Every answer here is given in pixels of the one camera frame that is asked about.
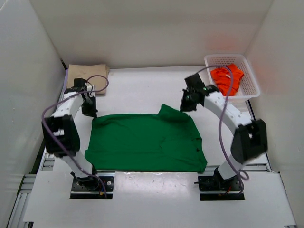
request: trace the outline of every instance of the brown paper bag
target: brown paper bag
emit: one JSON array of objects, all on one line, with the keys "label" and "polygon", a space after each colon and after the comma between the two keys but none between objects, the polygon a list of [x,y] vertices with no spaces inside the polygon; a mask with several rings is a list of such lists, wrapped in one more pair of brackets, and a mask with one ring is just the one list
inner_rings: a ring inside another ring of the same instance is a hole
[{"label": "brown paper bag", "polygon": [[[74,86],[74,79],[82,77],[88,79],[93,75],[102,75],[108,78],[110,68],[105,64],[94,65],[94,66],[80,66],[80,65],[69,65],[68,68],[68,78],[67,78],[67,88]],[[93,77],[90,79],[90,83],[95,85],[95,90],[100,90],[105,87],[106,81],[101,77]],[[105,94],[105,91],[101,91],[98,94]]]}]

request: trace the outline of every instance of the purple cable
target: purple cable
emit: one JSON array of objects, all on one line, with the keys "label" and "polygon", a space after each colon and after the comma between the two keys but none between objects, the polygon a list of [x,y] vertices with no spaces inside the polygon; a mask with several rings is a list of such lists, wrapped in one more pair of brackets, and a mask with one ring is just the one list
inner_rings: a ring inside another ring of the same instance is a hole
[{"label": "purple cable", "polygon": [[221,115],[220,115],[220,118],[219,118],[219,125],[218,125],[218,136],[219,136],[219,137],[218,137],[218,139],[219,139],[219,144],[220,144],[220,146],[221,146],[221,148],[222,148],[223,154],[224,154],[224,156],[225,156],[225,158],[226,158],[226,161],[228,162],[229,166],[232,168],[232,170],[236,173],[236,175],[237,175],[237,177],[238,177],[238,181],[239,181],[240,184],[241,184],[241,191],[240,191],[239,193],[242,193],[242,192],[244,191],[244,183],[243,183],[242,179],[243,179],[243,180],[248,180],[248,179],[249,179],[249,175],[248,175],[248,173],[246,173],[244,170],[239,170],[239,171],[238,171],[238,170],[233,166],[233,164],[231,163],[231,161],[230,161],[230,159],[229,159],[229,157],[228,157],[228,155],[227,155],[227,152],[226,152],[225,147],[224,147],[223,139],[222,139],[222,123],[223,123],[224,114],[225,114],[225,111],[226,111],[226,108],[227,108],[227,105],[228,105],[228,97],[229,97],[229,94],[230,94],[230,92],[231,92],[232,85],[233,85],[233,75],[232,75],[232,72],[230,71],[230,69],[229,69],[228,67],[222,66],[222,65],[211,65],[211,66],[207,66],[207,67],[205,67],[205,68],[199,70],[198,72],[196,72],[196,74],[198,74],[199,72],[201,72],[201,71],[203,71],[203,70],[205,70],[205,69],[207,69],[207,68],[210,68],[210,67],[217,67],[217,68],[222,67],[222,68],[225,68],[225,69],[229,72],[229,74],[230,74],[230,86],[229,86],[229,90],[228,90],[227,95],[226,95],[226,99],[225,99],[223,111],[222,111],[222,113],[221,113]]},{"label": "purple cable", "polygon": [[[93,75],[93,76],[90,76],[88,80],[90,80],[92,77],[103,77],[105,80],[106,80],[106,85],[104,88],[100,89],[100,90],[94,90],[94,91],[90,91],[90,92],[93,92],[93,93],[98,93],[98,92],[101,92],[101,91],[104,91],[108,86],[109,86],[109,80],[105,77],[105,76],[102,76],[102,75]],[[69,96],[68,98],[62,100],[62,101],[59,101],[53,105],[51,105],[50,107],[47,107],[43,112],[42,112],[42,115],[41,115],[41,119],[42,119],[42,124],[43,126],[45,127],[46,131],[49,133],[49,135],[51,136],[51,138],[57,143],[57,145],[62,149],[63,152],[65,152],[69,157],[70,159],[74,162],[74,164],[76,165],[76,167],[82,172],[84,173],[85,175],[88,175],[90,177],[94,177],[94,178],[97,178],[98,179],[98,182],[101,183],[103,189],[104,189],[104,195],[105,195],[105,198],[107,198],[107,195],[106,195],[106,190],[105,190],[105,184],[103,183],[103,181],[101,180],[101,178],[99,176],[95,176],[95,175],[92,175],[92,174],[89,174],[88,172],[86,172],[85,170],[83,170],[81,168],[81,166],[79,165],[79,163],[74,159],[74,157],[72,156],[72,154],[64,147],[64,145],[58,140],[58,138],[52,133],[51,129],[48,127],[44,117],[45,117],[45,114],[48,110],[50,110],[51,108],[53,107],[56,107],[57,105],[59,104],[62,104],[64,102],[66,102],[67,100],[79,95],[79,94],[85,94],[85,93],[88,93],[88,91],[81,91],[81,92],[78,92],[76,94],[73,94],[71,96]]]}]

